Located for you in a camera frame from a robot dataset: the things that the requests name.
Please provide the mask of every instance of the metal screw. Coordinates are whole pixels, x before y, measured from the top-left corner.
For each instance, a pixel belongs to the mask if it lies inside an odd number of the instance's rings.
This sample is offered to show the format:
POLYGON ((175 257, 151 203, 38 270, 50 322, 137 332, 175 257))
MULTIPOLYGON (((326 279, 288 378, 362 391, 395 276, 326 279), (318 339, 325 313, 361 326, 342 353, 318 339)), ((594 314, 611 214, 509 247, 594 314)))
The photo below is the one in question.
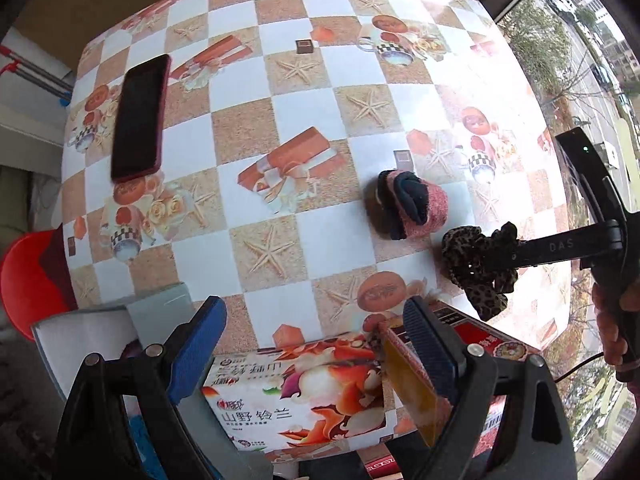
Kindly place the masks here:
POLYGON ((476 357, 482 357, 484 355, 484 348, 482 348, 482 345, 479 345, 478 343, 471 343, 466 347, 466 351, 476 357))
POLYGON ((164 348, 162 348, 162 345, 153 343, 152 345, 146 347, 145 354, 147 354, 149 357, 158 357, 162 353, 162 350, 164 350, 164 348))
POLYGON ((538 368, 542 368, 545 365, 545 360, 538 354, 531 355, 529 357, 529 361, 531 361, 531 363, 538 368))
POLYGON ((84 358, 84 364, 86 364, 87 366, 97 365, 98 362, 100 362, 100 354, 97 354, 95 352, 92 354, 89 354, 87 357, 84 358))

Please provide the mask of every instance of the smartphone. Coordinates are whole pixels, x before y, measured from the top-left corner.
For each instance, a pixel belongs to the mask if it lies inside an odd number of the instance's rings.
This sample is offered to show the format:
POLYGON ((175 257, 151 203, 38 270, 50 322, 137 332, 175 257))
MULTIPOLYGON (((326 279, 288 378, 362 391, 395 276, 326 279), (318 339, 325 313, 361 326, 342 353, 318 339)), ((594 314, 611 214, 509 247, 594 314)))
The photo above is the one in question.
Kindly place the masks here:
POLYGON ((164 54, 131 68, 124 76, 111 153, 111 179, 116 183, 160 169, 170 66, 171 57, 164 54))

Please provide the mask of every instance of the checkered tablecloth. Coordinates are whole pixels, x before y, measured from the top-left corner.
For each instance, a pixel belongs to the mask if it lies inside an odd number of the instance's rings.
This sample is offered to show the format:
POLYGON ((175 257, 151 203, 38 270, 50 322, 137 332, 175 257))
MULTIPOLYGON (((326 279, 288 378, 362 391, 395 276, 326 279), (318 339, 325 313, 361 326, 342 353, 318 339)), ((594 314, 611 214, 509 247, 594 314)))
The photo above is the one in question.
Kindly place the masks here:
MULTIPOLYGON (((540 108, 477 0, 164 0, 87 46, 70 108, 62 209, 79 306, 184 282, 195 308, 210 294, 225 300, 220 353, 357 328, 369 314, 360 285, 381 271, 401 276, 407 294, 473 312, 440 273, 448 229, 567 229, 540 108), (161 171, 114 188, 124 73, 164 53, 161 171), (490 133, 473 134, 478 121, 490 133), (273 162, 311 127, 321 149, 273 162), (239 178, 254 164, 261 180, 239 178), (364 190, 399 164, 448 195, 446 225, 431 237, 390 241, 370 227, 364 190)), ((566 327, 569 286, 568 264, 527 269, 492 324, 545 346, 566 327)), ((403 417, 390 410, 387 426, 403 417)))

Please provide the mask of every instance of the road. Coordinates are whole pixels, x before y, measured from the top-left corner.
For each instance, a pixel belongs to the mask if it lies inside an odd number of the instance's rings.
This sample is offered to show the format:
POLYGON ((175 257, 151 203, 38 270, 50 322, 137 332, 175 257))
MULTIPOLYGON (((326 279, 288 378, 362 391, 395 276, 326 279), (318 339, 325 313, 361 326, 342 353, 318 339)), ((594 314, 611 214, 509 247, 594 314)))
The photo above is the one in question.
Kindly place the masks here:
POLYGON ((589 126, 584 126, 582 129, 587 133, 593 144, 606 140, 615 147, 620 169, 612 168, 609 173, 622 196, 623 203, 626 208, 630 210, 629 181, 626 177, 625 165, 622 160, 622 150, 620 150, 618 133, 614 126, 619 118, 616 105, 613 102, 613 98, 600 89, 596 78, 594 78, 591 70, 589 70, 589 66, 594 60, 587 51, 580 36, 577 35, 573 27, 566 26, 565 29, 571 40, 572 69, 580 73, 586 71, 584 78, 576 83, 573 91, 577 94, 587 94, 587 96, 580 97, 579 100, 571 102, 572 113, 582 120, 591 121, 589 126))

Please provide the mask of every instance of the floral print packaging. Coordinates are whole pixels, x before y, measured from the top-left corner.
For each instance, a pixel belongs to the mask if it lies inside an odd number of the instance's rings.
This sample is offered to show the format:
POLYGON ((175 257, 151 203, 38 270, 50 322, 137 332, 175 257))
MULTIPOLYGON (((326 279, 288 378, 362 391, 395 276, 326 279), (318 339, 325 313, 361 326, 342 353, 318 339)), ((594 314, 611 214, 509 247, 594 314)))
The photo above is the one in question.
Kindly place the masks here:
POLYGON ((328 444, 385 425, 380 363, 361 333, 215 356, 202 391, 240 450, 328 444))

